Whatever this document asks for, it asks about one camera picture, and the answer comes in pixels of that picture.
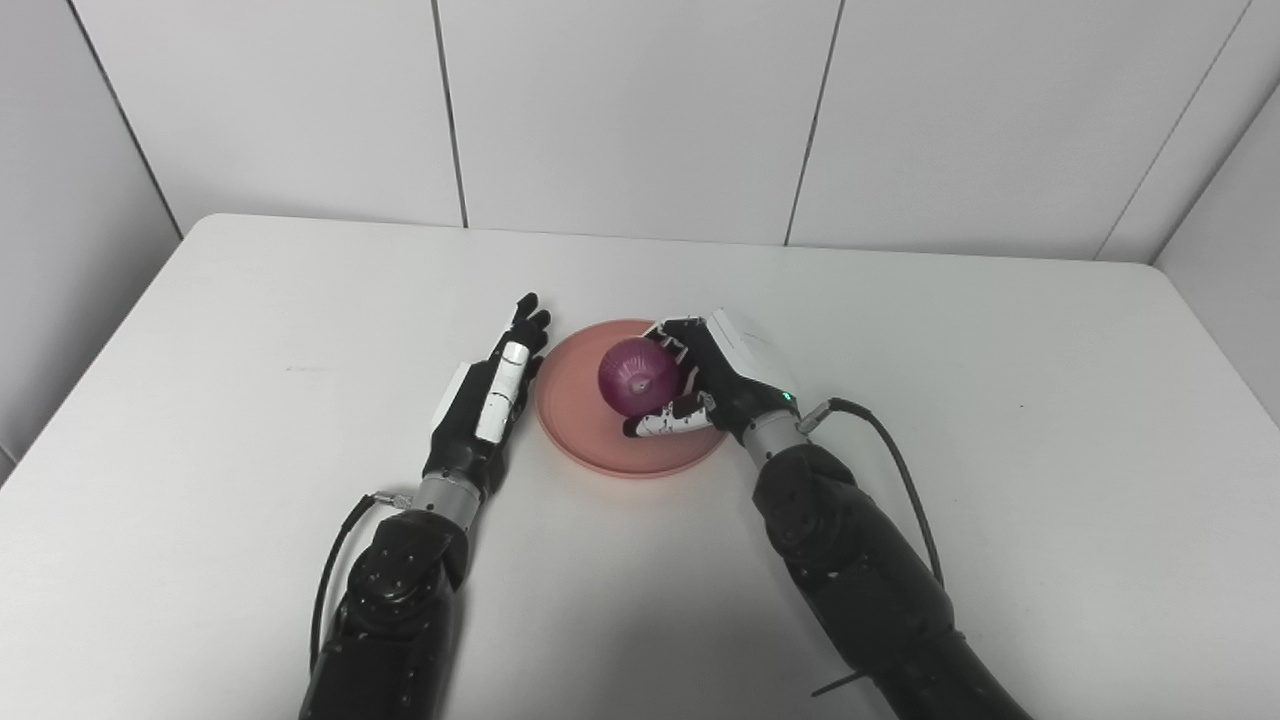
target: purple onion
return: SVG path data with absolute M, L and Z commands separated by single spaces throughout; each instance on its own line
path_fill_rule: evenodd
M 676 359 L 644 337 L 628 337 L 611 347 L 596 373 L 604 401 L 627 418 L 652 413 L 675 400 L 678 377 Z

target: white table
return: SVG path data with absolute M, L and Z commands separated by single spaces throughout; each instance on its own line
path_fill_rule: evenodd
M 223 215 L 0 488 L 0 717 L 293 717 L 339 521 L 412 489 L 454 366 L 526 290 L 553 341 L 733 307 L 803 406 L 876 409 L 959 626 L 1037 717 L 1280 707 L 1280 434 L 1156 270 Z M 874 434 L 818 439 L 914 539 Z M 736 445 L 648 482 L 531 415 L 511 450 L 449 717 L 891 716 L 869 683 L 808 697 L 844 666 Z

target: robotic arm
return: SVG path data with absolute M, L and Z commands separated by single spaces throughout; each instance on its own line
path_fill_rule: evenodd
M 456 594 L 471 560 L 470 533 L 480 507 L 502 486 L 507 439 L 541 365 L 538 352 L 547 346 L 550 314 L 536 307 L 538 296 L 525 296 L 493 352 L 463 364 L 449 383 L 417 492 L 390 498 L 402 511 L 378 525 L 351 569 L 329 637 L 312 648 L 303 720 L 421 720 L 436 714 L 457 641 Z M 372 500 L 366 496 L 365 507 Z M 344 530 L 360 514 L 357 506 Z
M 902 720 L 1030 720 L 956 630 L 910 474 L 879 420 L 838 398 L 801 418 L 767 343 L 740 332 L 723 310 L 707 320 L 658 323 L 648 337 L 676 355 L 691 392 L 626 420 L 623 432 L 713 424 L 733 434 L 759 469 L 753 501 L 769 542 L 852 678 L 869 676 Z M 806 437 L 832 410 L 867 419 L 890 443 L 922 518 L 933 573 L 849 468 Z

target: plate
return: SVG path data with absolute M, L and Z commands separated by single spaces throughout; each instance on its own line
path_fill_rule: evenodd
M 596 370 L 618 341 L 643 334 L 649 320 L 611 320 L 582 328 L 557 345 L 534 383 L 538 421 L 552 443 L 576 462 L 617 478 L 660 478 L 692 468 L 724 439 L 707 428 L 691 433 L 628 438 L 623 416 L 600 397 Z

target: cable connector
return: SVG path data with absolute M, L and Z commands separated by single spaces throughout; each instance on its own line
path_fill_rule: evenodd
M 800 418 L 800 421 L 796 424 L 796 429 L 800 430 L 800 434 L 806 436 L 815 430 L 818 425 L 820 425 L 822 421 L 831 415 L 831 401 L 823 400 L 817 407 L 810 410 L 808 415 Z
M 394 492 L 378 491 L 378 492 L 370 495 L 370 497 L 374 498 L 374 502 L 376 502 L 379 505 L 390 505 L 396 510 L 408 510 L 410 505 L 413 503 L 413 498 L 412 497 L 410 497 L 407 495 L 394 493 Z

